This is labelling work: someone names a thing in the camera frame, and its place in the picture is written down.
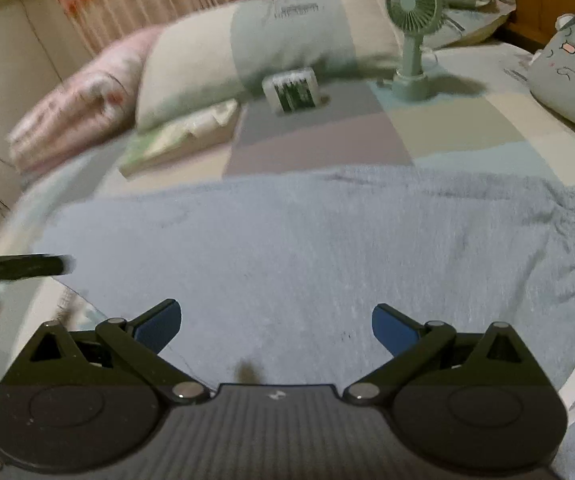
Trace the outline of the patchwork bed sheet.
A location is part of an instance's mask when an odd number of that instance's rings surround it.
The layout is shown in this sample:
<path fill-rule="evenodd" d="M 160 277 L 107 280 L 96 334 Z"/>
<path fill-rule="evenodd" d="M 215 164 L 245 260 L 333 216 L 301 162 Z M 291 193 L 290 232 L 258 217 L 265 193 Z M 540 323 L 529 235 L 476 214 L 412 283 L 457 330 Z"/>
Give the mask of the patchwork bed sheet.
<path fill-rule="evenodd" d="M 575 186 L 575 131 L 528 92 L 525 54 L 507 44 L 449 49 L 429 72 L 434 94 L 406 103 L 373 81 L 337 81 L 330 102 L 289 116 L 265 100 L 240 108 L 229 148 L 126 178 L 114 141 L 31 185 L 0 229 L 0 256 L 31 245 L 52 212 L 94 198 L 353 166 L 505 174 Z"/>

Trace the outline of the grey sweatpants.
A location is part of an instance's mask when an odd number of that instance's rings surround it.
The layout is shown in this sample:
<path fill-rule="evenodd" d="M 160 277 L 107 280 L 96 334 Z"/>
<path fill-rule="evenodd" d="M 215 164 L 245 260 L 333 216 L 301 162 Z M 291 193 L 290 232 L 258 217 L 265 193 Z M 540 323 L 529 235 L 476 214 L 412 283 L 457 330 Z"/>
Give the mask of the grey sweatpants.
<path fill-rule="evenodd" d="M 183 185 L 60 207 L 31 247 L 105 315 L 180 302 L 165 351 L 208 385 L 251 372 L 347 386 L 386 359 L 380 302 L 466 330 L 511 323 L 575 389 L 575 186 L 353 166 Z"/>

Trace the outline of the green white tissue pack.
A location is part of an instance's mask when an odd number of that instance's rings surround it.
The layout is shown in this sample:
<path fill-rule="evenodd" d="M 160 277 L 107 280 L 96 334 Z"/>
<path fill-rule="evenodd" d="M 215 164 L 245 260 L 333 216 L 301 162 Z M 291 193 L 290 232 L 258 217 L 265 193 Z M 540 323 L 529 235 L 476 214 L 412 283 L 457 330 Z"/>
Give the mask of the green white tissue pack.
<path fill-rule="evenodd" d="M 312 110 L 323 104 L 318 79 L 311 67 L 268 76 L 261 85 L 272 112 L 277 115 Z"/>

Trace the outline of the green paperback book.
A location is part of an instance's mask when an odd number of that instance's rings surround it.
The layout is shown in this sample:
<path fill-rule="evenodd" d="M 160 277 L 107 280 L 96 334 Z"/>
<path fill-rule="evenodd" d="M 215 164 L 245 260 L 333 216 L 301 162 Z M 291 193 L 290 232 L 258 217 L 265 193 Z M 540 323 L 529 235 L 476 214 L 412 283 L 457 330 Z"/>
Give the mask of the green paperback book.
<path fill-rule="evenodd" d="M 144 170 L 176 162 L 228 143 L 240 118 L 240 104 L 225 101 L 137 133 L 119 159 L 118 170 L 129 178 Z"/>

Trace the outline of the green handheld fan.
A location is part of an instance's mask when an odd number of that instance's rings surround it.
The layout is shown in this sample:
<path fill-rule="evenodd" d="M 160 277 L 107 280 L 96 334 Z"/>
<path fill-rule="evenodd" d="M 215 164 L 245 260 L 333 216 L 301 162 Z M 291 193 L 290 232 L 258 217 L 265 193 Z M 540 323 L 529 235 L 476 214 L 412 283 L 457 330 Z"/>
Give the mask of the green handheld fan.
<path fill-rule="evenodd" d="M 443 24 L 444 0 L 385 0 L 391 23 L 402 32 L 402 52 L 393 82 L 399 99 L 419 102 L 429 96 L 422 67 L 422 44 Z"/>

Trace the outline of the patchwork pillow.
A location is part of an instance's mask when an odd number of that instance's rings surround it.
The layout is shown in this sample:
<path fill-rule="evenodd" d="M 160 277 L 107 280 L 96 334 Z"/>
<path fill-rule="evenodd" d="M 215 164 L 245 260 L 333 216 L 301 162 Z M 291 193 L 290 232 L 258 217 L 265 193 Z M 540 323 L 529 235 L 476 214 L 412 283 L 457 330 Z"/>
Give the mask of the patchwork pillow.
<path fill-rule="evenodd" d="M 389 77 L 401 47 L 384 0 L 242 0 L 164 28 L 146 58 L 135 125 L 150 131 L 263 79 L 310 68 L 319 81 Z"/>

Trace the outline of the folded pink quilt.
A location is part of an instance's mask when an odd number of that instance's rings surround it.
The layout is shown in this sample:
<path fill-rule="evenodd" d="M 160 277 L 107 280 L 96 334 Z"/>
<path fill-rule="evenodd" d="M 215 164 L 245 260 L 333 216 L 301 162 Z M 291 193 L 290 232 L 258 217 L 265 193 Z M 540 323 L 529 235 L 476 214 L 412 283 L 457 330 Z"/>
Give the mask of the folded pink quilt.
<path fill-rule="evenodd" d="M 115 41 L 27 112 L 7 137 L 16 170 L 42 176 L 129 130 L 145 62 L 164 29 Z"/>

